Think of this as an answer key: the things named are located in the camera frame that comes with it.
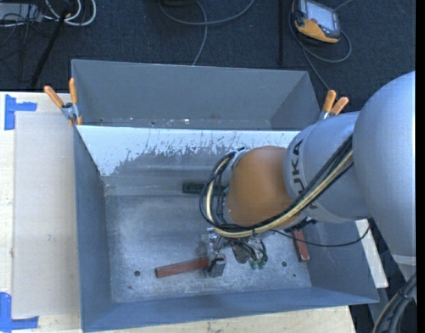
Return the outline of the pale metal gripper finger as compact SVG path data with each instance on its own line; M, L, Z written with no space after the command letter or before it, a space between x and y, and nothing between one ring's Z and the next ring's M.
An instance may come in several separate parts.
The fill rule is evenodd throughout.
M217 236L215 234L201 234L197 244L197 254L199 256L213 256L216 252Z
M226 258L219 257L211 261L206 269L206 276L210 278L217 278L223 276L226 266Z

